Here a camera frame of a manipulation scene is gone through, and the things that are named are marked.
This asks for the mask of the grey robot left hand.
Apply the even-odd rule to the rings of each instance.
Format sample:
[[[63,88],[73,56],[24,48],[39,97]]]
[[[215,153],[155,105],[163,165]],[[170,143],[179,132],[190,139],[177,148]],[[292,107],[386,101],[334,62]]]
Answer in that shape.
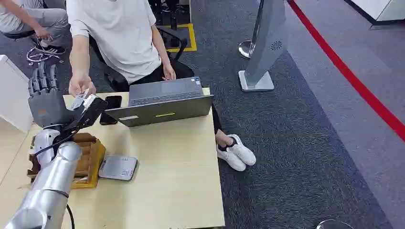
[[[34,122],[42,128],[60,132],[92,126],[107,108],[107,102],[88,90],[74,97],[66,106],[58,87],[56,65],[40,62],[28,82],[29,107]]]

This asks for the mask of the person's left hand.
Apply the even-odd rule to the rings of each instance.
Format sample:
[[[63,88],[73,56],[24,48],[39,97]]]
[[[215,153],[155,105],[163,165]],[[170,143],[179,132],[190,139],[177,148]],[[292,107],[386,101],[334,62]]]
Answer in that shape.
[[[163,65],[163,77],[164,80],[175,80],[176,73],[171,64]]]

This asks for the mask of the person's right hand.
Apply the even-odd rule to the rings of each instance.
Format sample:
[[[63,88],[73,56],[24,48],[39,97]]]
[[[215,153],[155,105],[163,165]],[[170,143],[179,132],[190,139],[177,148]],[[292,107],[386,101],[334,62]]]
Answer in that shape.
[[[73,97],[88,90],[91,94],[96,94],[96,88],[88,72],[74,71],[69,82],[69,94]]]

